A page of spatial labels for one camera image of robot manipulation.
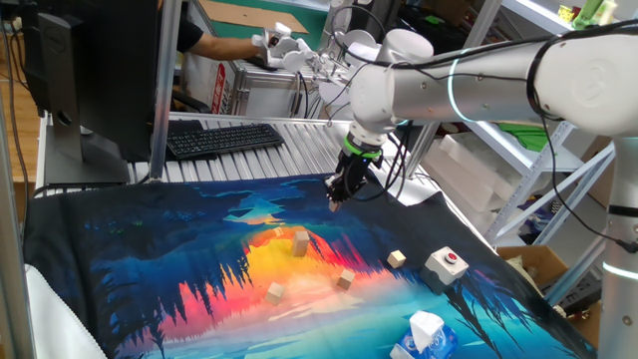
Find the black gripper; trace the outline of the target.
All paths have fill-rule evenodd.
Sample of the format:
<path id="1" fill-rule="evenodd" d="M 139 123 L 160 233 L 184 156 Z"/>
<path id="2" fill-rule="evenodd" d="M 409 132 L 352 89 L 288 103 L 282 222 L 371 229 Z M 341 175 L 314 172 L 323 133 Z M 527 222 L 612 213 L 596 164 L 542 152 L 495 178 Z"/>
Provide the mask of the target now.
<path id="1" fill-rule="evenodd" d="M 368 167 L 378 164 L 377 159 L 341 153 L 335 173 L 325 177 L 328 208 L 332 212 L 337 212 L 367 182 L 365 175 Z"/>

